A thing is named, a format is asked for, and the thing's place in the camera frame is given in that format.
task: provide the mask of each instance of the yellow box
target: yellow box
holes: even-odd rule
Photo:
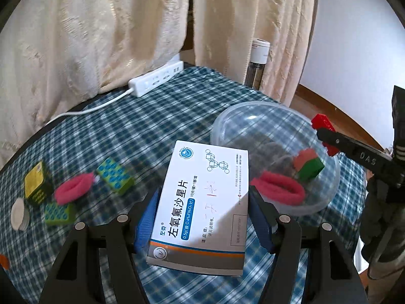
[[[39,206],[53,193],[51,174],[41,160],[32,168],[24,179],[25,198],[34,207]]]

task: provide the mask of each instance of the red lego brick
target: red lego brick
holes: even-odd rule
[[[312,128],[314,128],[315,130],[318,130],[320,128],[326,128],[332,131],[336,131],[325,114],[317,114],[316,116],[313,117],[311,123]]]
[[[317,114],[311,120],[311,123],[312,123],[312,128],[314,128],[315,130],[318,130],[320,128],[326,128],[326,129],[336,132],[335,128],[333,128],[331,122],[329,121],[328,117],[325,114]],[[329,156],[334,156],[340,152],[335,146],[326,144],[325,142],[322,142],[322,145],[328,149]]]
[[[7,259],[6,256],[0,255],[0,265],[3,267],[3,269],[8,270],[10,269],[10,263],[9,260]]]

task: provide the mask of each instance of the blue gripper pad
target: blue gripper pad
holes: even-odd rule
[[[250,220],[252,221],[254,230],[256,231],[256,235],[259,239],[260,245],[266,248],[268,252],[272,252],[274,244],[271,240],[271,227],[268,224],[266,217],[262,213],[259,204],[256,202],[256,199],[250,193],[248,213]]]
[[[151,201],[145,209],[145,212],[140,219],[135,232],[134,249],[136,253],[140,253],[141,249],[145,247],[152,234],[153,223],[155,222],[157,198],[159,197],[159,189],[156,190]]]

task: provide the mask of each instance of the logo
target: logo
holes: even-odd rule
[[[180,150],[180,156],[181,156],[183,159],[190,159],[190,158],[193,156],[193,150],[190,149],[189,147],[183,147],[183,148]]]
[[[157,259],[165,259],[167,257],[167,251],[165,248],[156,247],[153,250],[153,256],[155,256]]]
[[[225,161],[215,161],[215,155],[213,155],[211,153],[211,151],[209,149],[205,150],[205,158],[209,161],[209,165],[207,167],[208,171],[212,171],[214,168],[219,167],[219,169],[222,169],[224,171],[224,173],[228,174],[229,173],[229,169],[228,169],[228,163]]]

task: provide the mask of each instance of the cylindrical container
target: cylindrical container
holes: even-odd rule
[[[270,42],[260,39],[253,39],[248,72],[246,73],[245,86],[259,90],[269,51]]]
[[[25,231],[30,223],[30,211],[23,198],[18,198],[11,208],[11,226],[14,230]]]

